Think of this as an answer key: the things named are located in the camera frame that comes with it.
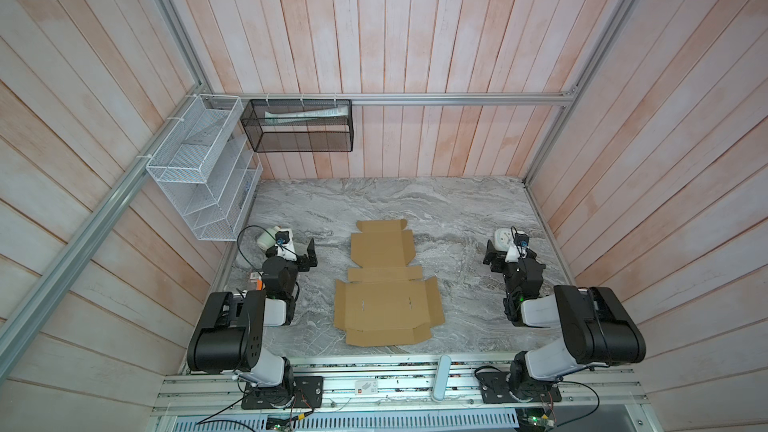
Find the light blue oblong object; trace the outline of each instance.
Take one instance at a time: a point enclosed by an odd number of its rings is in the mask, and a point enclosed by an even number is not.
[[[435,385],[432,386],[432,398],[440,401],[446,398],[446,388],[448,386],[448,375],[451,372],[451,358],[447,355],[441,355],[437,362],[437,372],[435,373]]]

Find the wooden wall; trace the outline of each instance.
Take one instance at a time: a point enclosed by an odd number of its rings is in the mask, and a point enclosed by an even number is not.
[[[0,0],[0,322],[193,84],[153,0]],[[0,430],[142,430],[220,257],[147,184],[0,387]]]
[[[218,92],[558,92],[617,0],[174,0]],[[365,107],[264,177],[523,176],[558,109]]]
[[[768,0],[641,0],[532,183],[666,430],[768,427],[767,104]]]

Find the cardboard box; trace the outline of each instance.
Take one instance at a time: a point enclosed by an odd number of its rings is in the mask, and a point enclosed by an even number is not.
[[[358,221],[352,234],[350,283],[336,281],[333,325],[346,331],[346,342],[362,347],[408,345],[432,336],[444,324],[437,277],[423,280],[408,221]]]

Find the gray marble tabletop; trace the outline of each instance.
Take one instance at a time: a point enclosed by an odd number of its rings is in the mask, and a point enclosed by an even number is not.
[[[361,348],[345,342],[333,327],[335,281],[346,280],[350,235],[358,220],[408,219],[416,242],[411,264],[436,275],[446,314],[432,338],[414,345]],[[531,236],[530,248],[547,265],[542,293],[567,283],[536,219],[519,179],[481,178],[342,178],[266,180],[258,185],[248,224],[291,227],[296,250],[304,253],[315,239],[319,265],[299,275],[301,295],[289,326],[266,328],[264,346],[291,357],[356,354],[450,354],[532,350],[554,340],[559,329],[515,328],[504,316],[504,282],[482,264],[485,243],[494,230],[515,226]],[[256,246],[261,230],[246,231],[243,254],[261,266]],[[228,290],[253,288],[250,266],[238,254]]]

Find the black mesh basket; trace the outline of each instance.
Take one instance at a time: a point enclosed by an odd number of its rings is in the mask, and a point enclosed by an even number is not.
[[[345,115],[334,112],[344,108]],[[355,133],[349,100],[253,99],[240,121],[256,152],[352,151]]]

